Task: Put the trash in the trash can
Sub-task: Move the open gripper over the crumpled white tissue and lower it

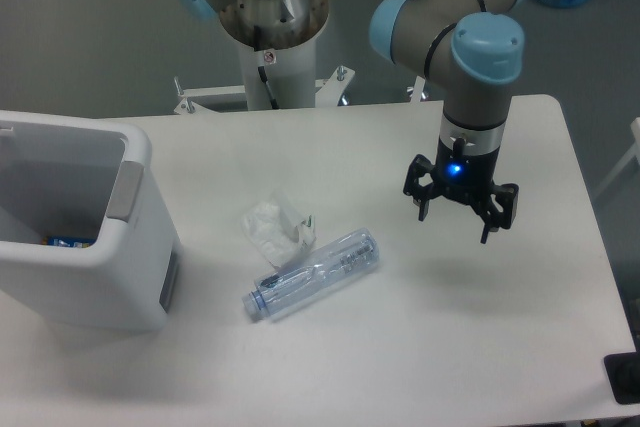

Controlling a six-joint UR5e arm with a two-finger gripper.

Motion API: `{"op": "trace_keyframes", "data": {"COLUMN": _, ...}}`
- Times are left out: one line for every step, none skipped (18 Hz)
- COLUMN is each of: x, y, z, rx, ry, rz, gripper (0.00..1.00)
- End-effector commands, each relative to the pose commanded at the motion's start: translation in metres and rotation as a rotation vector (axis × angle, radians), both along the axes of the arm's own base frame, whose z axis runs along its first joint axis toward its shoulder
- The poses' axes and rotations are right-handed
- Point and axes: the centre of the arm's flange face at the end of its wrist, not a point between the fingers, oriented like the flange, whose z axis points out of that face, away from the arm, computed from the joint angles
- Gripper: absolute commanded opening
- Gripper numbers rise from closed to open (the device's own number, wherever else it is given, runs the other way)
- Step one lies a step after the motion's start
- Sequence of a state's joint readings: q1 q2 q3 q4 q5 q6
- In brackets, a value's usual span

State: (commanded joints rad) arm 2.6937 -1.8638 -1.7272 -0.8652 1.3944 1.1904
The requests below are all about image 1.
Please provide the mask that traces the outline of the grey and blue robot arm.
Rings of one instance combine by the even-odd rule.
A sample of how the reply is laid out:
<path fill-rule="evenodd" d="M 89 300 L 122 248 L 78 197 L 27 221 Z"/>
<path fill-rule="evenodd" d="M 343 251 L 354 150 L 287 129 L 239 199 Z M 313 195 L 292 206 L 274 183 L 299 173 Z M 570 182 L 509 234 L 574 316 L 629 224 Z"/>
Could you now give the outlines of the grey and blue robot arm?
<path fill-rule="evenodd" d="M 216 17 L 244 49 L 252 110 L 315 105 L 315 64 L 287 54 L 309 45 L 328 17 L 325 0 L 180 0 Z M 524 33 L 509 16 L 522 0 L 384 0 L 368 37 L 374 51 L 445 92 L 437 155 L 411 162 L 403 191 L 421 214 L 436 198 L 469 206 L 485 233 L 509 229 L 519 189 L 493 176 L 522 69 Z"/>

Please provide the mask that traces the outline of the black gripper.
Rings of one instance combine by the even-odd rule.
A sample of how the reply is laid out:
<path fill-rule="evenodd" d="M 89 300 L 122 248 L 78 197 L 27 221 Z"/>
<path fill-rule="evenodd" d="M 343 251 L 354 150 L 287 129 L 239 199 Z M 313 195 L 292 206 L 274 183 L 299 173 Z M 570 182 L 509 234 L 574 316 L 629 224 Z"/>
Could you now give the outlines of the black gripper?
<path fill-rule="evenodd" d="M 484 226 L 480 238 L 486 244 L 491 232 L 509 230 L 517 213 L 519 186 L 515 183 L 495 184 L 493 176 L 500 149 L 477 156 L 455 157 L 453 150 L 438 142 L 434 165 L 424 155 L 417 154 L 409 164 L 403 193 L 418 207 L 418 220 L 423 221 L 436 192 L 449 200 L 471 203 Z M 432 182 L 422 185 L 422 179 Z"/>

